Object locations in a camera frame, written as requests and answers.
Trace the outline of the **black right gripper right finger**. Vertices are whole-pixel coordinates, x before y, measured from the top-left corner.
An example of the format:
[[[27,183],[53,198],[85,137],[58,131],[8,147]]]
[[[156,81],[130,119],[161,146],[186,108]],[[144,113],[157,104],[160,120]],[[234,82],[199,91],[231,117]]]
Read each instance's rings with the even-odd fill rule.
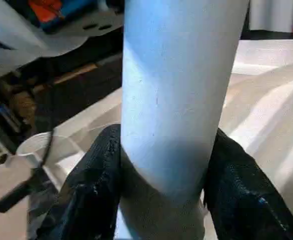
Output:
[[[219,240],[293,240],[293,215],[255,159],[221,129],[204,182]]]

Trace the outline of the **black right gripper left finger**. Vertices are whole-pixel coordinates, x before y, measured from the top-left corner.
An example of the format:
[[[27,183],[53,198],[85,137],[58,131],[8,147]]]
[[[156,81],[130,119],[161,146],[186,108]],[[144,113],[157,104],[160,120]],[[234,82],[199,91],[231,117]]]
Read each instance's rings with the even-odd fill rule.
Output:
[[[121,126],[104,128],[67,176],[38,240],[112,240],[122,190]]]

